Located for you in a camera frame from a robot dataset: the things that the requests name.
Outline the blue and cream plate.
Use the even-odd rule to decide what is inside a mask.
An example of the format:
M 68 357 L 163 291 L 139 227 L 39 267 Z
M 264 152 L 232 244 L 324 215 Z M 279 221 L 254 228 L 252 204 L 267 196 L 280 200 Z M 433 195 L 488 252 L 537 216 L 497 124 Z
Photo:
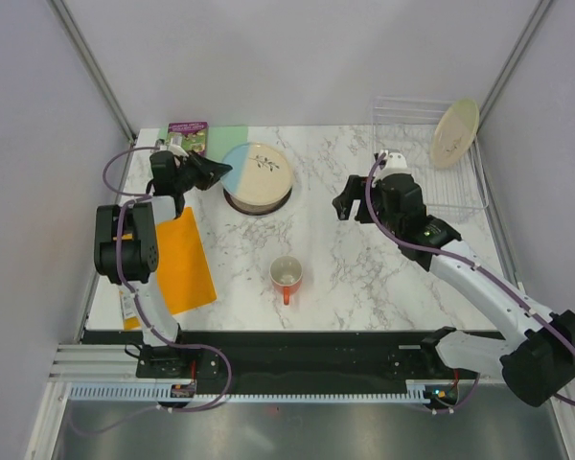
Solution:
M 246 186 L 293 187 L 292 166 L 278 149 L 261 143 L 245 143 L 231 148 L 222 158 L 233 170 L 221 179 L 229 189 Z

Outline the dark red rimmed plate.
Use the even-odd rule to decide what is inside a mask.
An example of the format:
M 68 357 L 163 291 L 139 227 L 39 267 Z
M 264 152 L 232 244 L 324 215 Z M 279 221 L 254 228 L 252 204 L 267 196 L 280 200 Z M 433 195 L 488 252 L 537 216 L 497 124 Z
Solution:
M 267 216 L 278 211 L 290 199 L 292 187 L 246 186 L 229 189 L 223 187 L 226 202 L 241 214 L 253 217 Z

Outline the cream yellow plate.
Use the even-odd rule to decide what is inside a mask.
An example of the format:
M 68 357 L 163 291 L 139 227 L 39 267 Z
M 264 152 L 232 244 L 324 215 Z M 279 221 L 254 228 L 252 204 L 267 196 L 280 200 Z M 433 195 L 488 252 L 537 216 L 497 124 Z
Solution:
M 437 169 L 456 164 L 472 145 L 479 127 L 479 106 L 470 98 L 454 102 L 435 128 L 429 156 Z

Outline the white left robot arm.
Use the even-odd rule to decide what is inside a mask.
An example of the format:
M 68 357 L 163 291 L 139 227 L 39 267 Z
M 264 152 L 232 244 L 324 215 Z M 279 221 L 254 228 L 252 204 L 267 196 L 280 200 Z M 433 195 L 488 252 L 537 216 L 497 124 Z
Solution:
M 177 343 L 181 329 L 157 282 L 160 247 L 156 226 L 180 218 L 186 208 L 186 193 L 193 188 L 212 188 L 233 167 L 193 151 L 140 150 L 150 152 L 149 187 L 143 193 L 118 191 L 129 200 L 97 208 L 94 265 L 99 275 L 133 302 L 144 343 L 166 346 L 158 355 L 158 366 L 169 376 L 180 377 L 190 369 L 191 354 Z

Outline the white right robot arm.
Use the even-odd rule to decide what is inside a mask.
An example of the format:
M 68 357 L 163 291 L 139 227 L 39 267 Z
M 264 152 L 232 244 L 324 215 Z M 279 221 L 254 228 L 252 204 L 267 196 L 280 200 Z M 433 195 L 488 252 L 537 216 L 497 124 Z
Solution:
M 420 365 L 438 378 L 465 369 L 501 379 L 522 402 L 539 407 L 575 380 L 575 312 L 557 313 L 480 263 L 450 224 L 430 214 L 412 175 L 348 177 L 332 205 L 341 220 L 374 223 L 402 254 L 451 285 L 500 332 L 491 339 L 450 327 L 420 352 Z

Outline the green clipboard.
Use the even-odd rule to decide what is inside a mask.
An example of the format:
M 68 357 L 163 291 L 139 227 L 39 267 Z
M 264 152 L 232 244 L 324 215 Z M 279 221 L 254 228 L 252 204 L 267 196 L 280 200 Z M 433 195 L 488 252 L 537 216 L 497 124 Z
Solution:
M 168 126 L 160 129 L 157 136 L 164 144 L 167 141 Z M 214 161 L 221 160 L 233 147 L 246 143 L 248 140 L 247 126 L 209 126 L 206 155 Z

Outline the purple paperback book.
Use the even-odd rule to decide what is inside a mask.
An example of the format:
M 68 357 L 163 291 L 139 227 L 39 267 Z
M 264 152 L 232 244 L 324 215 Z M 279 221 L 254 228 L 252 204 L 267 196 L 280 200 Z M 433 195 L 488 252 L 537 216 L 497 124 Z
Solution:
M 207 122 L 181 122 L 168 124 L 167 144 L 178 145 L 186 152 L 206 155 L 208 137 Z

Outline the orange ceramic mug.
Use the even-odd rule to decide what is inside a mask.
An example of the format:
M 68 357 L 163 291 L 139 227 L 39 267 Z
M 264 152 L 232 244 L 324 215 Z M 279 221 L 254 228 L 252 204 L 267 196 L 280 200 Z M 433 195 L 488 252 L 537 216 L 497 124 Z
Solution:
M 283 304 L 288 306 L 291 297 L 302 285 L 303 267 L 293 256 L 281 256 L 275 259 L 269 268 L 272 285 L 282 295 Z

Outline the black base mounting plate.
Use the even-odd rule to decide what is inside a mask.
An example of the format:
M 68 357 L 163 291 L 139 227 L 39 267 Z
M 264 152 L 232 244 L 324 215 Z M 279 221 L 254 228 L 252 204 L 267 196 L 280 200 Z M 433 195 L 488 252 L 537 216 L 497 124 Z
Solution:
M 203 393 L 398 393 L 410 380 L 471 380 L 427 344 L 430 332 L 188 332 L 186 349 L 138 348 L 136 375 L 192 378 Z

